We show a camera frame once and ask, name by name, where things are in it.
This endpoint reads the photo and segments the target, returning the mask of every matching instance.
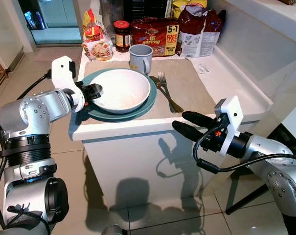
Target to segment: teal plate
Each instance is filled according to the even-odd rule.
[[[110,71],[110,70],[118,70],[118,69],[105,69],[105,70],[99,70],[97,72],[94,72],[87,77],[85,77],[82,82],[84,85],[89,85],[91,81],[100,75],[103,72]],[[148,79],[150,83],[150,94],[148,98],[144,101],[144,103],[137,109],[133,110],[130,113],[126,114],[112,114],[109,113],[98,106],[96,106],[94,103],[90,102],[88,106],[86,106],[84,109],[85,111],[94,119],[99,120],[99,121],[106,121],[106,122],[118,122],[118,121],[130,121],[135,118],[138,118],[142,115],[144,115],[146,112],[148,112],[151,107],[154,104],[154,101],[156,100],[157,97],[157,87],[155,86],[154,82],[145,75],[145,77]]]

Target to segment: kitchen counter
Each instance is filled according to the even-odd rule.
[[[129,60],[128,53],[114,53],[119,55],[110,61]],[[241,131],[251,129],[272,106],[272,101],[218,47],[209,57],[188,59],[215,103],[239,97],[244,113]],[[88,61],[82,52],[78,81],[83,79]],[[207,185],[213,174],[195,166],[193,143],[173,130],[174,120],[187,122],[182,117],[81,122],[72,114],[68,133],[73,141],[83,142],[110,208],[195,196]],[[201,157],[216,165],[224,160],[218,153],[199,151]]]

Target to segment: food package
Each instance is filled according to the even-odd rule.
[[[132,43],[153,48],[153,57],[175,54],[179,33],[177,20],[144,18],[132,21]]]
[[[186,6],[179,17],[176,54],[181,57],[209,56],[219,38],[223,22],[214,10]]]
[[[178,19],[181,12],[186,6],[200,6],[201,8],[206,8],[207,0],[174,0],[173,7],[173,17]]]
[[[109,60],[113,55],[113,44],[108,32],[97,21],[92,9],[85,12],[83,22],[84,36],[82,47],[90,60]]]

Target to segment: white bowl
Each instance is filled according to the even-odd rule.
[[[102,86],[101,97],[92,100],[107,112],[125,114],[138,108],[149,96],[150,83],[141,73],[115,69],[101,73],[92,83]]]

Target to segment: mug handle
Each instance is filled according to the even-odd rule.
[[[144,64],[144,73],[148,74],[150,72],[150,64],[147,58],[143,58],[143,64]]]

